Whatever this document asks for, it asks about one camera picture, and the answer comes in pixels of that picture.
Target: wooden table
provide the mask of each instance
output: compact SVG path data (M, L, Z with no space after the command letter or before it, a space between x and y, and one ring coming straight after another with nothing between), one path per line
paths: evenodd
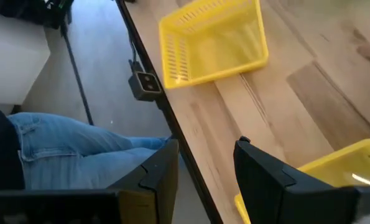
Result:
M190 1L121 3L159 77L158 21ZM224 223L242 222L233 203L241 135L294 167L370 138L370 0L262 0L261 7L266 68L165 91Z

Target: wood grain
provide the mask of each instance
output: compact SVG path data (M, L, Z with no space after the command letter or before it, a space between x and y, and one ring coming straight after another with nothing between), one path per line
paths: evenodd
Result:
M189 2L127 5L161 78L158 21ZM242 222L233 203L240 135L295 167L370 138L370 0L262 0L261 8L267 67L166 91L224 223Z
M370 124L317 64L303 67L288 81L333 149L370 138Z

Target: floor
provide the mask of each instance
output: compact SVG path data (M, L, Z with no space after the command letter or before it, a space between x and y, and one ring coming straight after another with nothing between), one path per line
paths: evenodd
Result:
M96 126L129 136L169 136L155 103L136 101L128 85L132 58L127 30L114 1L81 0L72 7L68 36ZM58 30L46 29L51 56L22 105L88 122L69 54ZM209 223L183 161L173 223Z

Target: jeans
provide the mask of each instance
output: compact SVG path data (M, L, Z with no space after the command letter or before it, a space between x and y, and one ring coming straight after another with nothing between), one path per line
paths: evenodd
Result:
M26 190L105 189L164 146L43 113L7 117L15 126Z

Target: yellow plastic basket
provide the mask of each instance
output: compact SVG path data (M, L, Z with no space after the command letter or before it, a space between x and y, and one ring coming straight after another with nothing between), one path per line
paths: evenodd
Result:
M333 152L298 168L298 170L334 187L370 185L370 139ZM240 194L235 196L234 202L244 223L250 224Z
M196 85L264 66L259 0L196 0L159 24L164 85Z

